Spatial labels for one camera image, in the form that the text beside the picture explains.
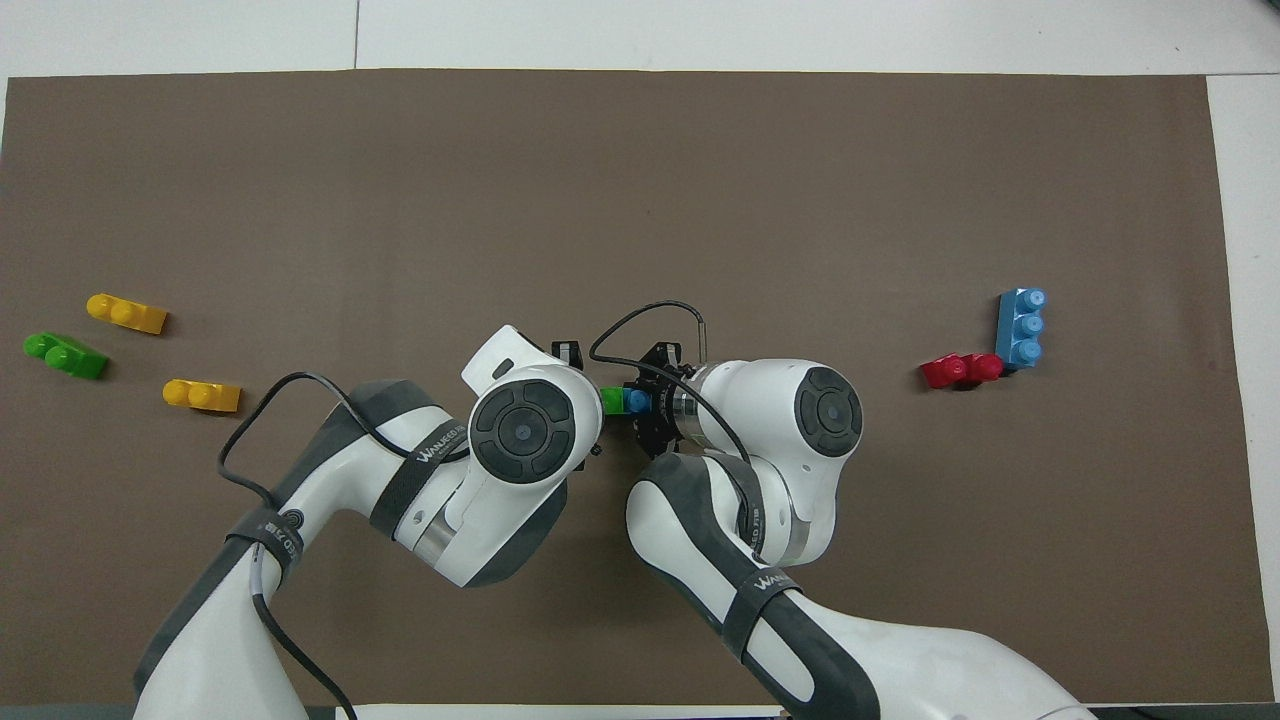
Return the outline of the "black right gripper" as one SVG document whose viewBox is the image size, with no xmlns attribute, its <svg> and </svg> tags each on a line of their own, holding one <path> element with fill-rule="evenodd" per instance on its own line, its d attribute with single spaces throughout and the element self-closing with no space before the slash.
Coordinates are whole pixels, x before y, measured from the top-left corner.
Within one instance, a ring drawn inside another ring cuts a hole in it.
<svg viewBox="0 0 1280 720">
<path fill-rule="evenodd" d="M 673 397 L 680 392 L 669 378 L 686 379 L 682 370 L 682 346 L 678 342 L 658 342 L 640 357 L 644 365 L 634 380 L 623 387 L 643 391 L 652 400 L 652 409 L 626 416 L 636 441 L 649 459 L 669 451 L 678 451 L 685 441 L 672 414 Z"/>
</svg>

